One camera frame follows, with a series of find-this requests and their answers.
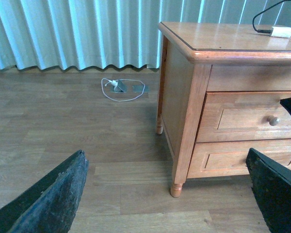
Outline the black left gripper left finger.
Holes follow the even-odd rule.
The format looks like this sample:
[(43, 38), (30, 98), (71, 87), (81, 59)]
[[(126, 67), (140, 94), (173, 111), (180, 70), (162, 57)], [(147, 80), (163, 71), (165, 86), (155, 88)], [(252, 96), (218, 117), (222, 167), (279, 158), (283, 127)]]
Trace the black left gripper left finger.
[(0, 233), (67, 233), (82, 197), (89, 162), (76, 151), (0, 209)]

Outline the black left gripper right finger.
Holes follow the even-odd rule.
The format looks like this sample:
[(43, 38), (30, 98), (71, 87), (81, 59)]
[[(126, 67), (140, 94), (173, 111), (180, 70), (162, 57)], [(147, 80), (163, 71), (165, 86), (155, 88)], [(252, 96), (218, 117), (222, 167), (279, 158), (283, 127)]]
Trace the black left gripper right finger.
[(270, 232), (291, 233), (291, 170), (254, 148), (249, 149), (246, 166)]

